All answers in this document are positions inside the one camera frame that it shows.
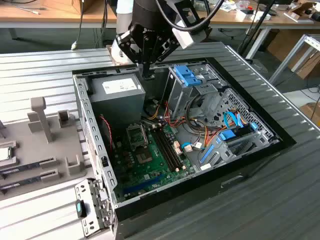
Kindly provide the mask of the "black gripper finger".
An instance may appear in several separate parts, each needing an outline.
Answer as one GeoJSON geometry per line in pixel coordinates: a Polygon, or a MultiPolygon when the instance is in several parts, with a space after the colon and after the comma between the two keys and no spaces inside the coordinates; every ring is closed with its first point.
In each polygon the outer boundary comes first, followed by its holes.
{"type": "Polygon", "coordinates": [[[143,52],[133,39],[131,32],[126,31],[116,35],[116,43],[120,50],[140,68],[144,78],[148,77],[148,63],[143,60],[143,52]]]}
{"type": "Polygon", "coordinates": [[[156,62],[162,62],[179,46],[180,44],[175,36],[168,38],[157,36],[148,63],[152,65],[156,62]]]}

